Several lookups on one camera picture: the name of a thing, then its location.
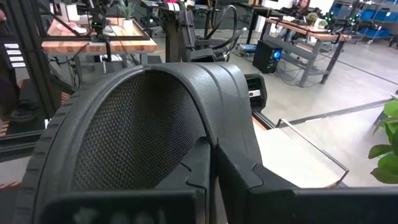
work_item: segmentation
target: green plant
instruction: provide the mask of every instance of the green plant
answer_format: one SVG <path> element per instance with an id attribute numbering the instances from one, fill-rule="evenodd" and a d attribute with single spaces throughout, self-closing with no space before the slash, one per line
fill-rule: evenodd
<path id="1" fill-rule="evenodd" d="M 72 4 L 72 0 L 63 0 L 63 3 L 66 5 Z"/>
<path id="2" fill-rule="evenodd" d="M 328 21 L 322 19 L 322 20 L 319 22 L 318 25 L 319 25 L 319 26 L 327 26 L 327 25 L 328 25 Z"/>
<path id="3" fill-rule="evenodd" d="M 382 120 L 375 128 L 384 128 L 389 144 L 375 145 L 369 151 L 368 158 L 380 158 L 371 174 L 385 184 L 398 184 L 398 99 L 394 97 L 384 105 L 384 114 L 387 118 Z"/>
<path id="4" fill-rule="evenodd" d="M 307 20 L 307 23 L 314 24 L 318 19 L 318 14 L 311 12 L 305 17 L 305 19 Z"/>
<path id="5" fill-rule="evenodd" d="M 119 4 L 118 4 L 118 8 L 120 9 L 125 20 L 131 19 L 131 15 L 134 12 L 135 7 L 136 7 L 136 5 L 132 2 L 129 2 L 129 4 L 126 5 L 126 3 L 124 3 L 124 1 L 119 1 Z"/>

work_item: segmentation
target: computer tower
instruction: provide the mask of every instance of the computer tower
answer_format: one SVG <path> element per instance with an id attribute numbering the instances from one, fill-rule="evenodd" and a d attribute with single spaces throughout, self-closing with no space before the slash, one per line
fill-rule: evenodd
<path id="1" fill-rule="evenodd" d="M 262 73 L 274 73 L 281 56 L 282 47 L 267 40 L 259 40 L 252 64 Z"/>

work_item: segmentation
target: potted plant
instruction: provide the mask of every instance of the potted plant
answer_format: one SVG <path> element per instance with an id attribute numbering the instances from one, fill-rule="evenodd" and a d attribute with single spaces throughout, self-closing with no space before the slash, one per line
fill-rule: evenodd
<path id="1" fill-rule="evenodd" d="M 305 16 L 305 19 L 307 20 L 307 23 L 310 26 L 313 26 L 314 23 L 317 21 L 318 19 L 318 14 L 316 14 L 315 12 L 311 12 L 309 13 L 307 16 Z"/>
<path id="2" fill-rule="evenodd" d="M 79 20 L 76 4 L 73 4 L 72 0 L 63 0 L 63 2 L 60 3 L 60 8 L 62 17 L 66 21 L 70 22 Z"/>
<path id="3" fill-rule="evenodd" d="M 124 20 L 123 20 L 123 29 L 124 30 L 132 30 L 133 29 L 133 23 L 132 23 L 132 13 L 134 12 L 135 4 L 132 2 L 129 2 L 129 4 L 126 5 L 126 3 L 122 0 L 119 1 L 118 8 L 120 9 Z"/>
<path id="4" fill-rule="evenodd" d="M 371 148 L 368 158 L 378 158 L 377 168 L 371 174 L 385 184 L 398 184 L 398 99 L 394 97 L 384 105 L 382 120 L 374 130 L 384 128 L 388 137 L 388 144 L 378 144 Z"/>
<path id="5" fill-rule="evenodd" d="M 324 29 L 327 25 L 328 25 L 328 22 L 326 20 L 324 20 L 324 19 L 322 19 L 318 23 L 318 27 L 321 28 L 321 29 Z"/>

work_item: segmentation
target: white wall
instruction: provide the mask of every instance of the white wall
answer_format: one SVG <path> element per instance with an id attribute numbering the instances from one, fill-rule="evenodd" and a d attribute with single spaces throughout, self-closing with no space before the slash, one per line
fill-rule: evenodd
<path id="1" fill-rule="evenodd" d="M 329 11 L 333 0 L 311 0 L 310 7 L 318 7 L 325 14 Z M 279 0 L 279 2 L 273 2 L 268 0 L 263 0 L 262 5 L 265 7 L 271 7 L 273 9 L 280 9 L 282 7 L 290 7 L 292 5 L 292 0 Z M 265 18 L 260 16 L 256 24 L 256 31 L 260 32 L 264 26 Z"/>

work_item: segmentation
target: metal table frame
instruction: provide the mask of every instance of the metal table frame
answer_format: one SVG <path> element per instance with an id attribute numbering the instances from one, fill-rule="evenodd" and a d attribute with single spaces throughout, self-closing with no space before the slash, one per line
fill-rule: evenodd
<path id="1" fill-rule="evenodd" d="M 318 70 L 318 69 L 314 68 L 314 63 L 317 61 L 319 51 L 325 41 L 318 39 L 317 42 L 315 43 L 312 51 L 309 52 L 307 50 L 304 50 L 300 47 L 297 47 L 296 45 L 293 45 L 293 44 L 287 42 L 287 39 L 280 40 L 276 37 L 269 35 L 272 24 L 273 23 L 265 22 L 262 40 L 267 40 L 267 41 L 283 48 L 284 50 L 286 50 L 288 52 L 292 52 L 293 54 L 298 55 L 300 58 L 304 58 L 304 59 L 308 60 L 307 63 L 303 63 L 303 62 L 297 60 L 296 58 L 293 58 L 290 55 L 282 54 L 282 58 L 286 62 L 289 62 L 289 63 L 297 66 L 298 68 L 301 68 L 304 70 L 304 73 L 303 73 L 298 85 L 300 87 L 304 87 L 304 84 L 308 80 L 309 76 L 314 76 L 314 75 L 322 75 L 322 80 L 320 83 L 325 84 L 326 81 L 328 80 L 328 77 L 329 77 L 331 71 L 333 70 L 333 68 L 338 60 L 338 57 L 340 56 L 340 53 L 344 47 L 345 41 L 338 42 L 335 53 L 333 54 L 326 70 Z"/>

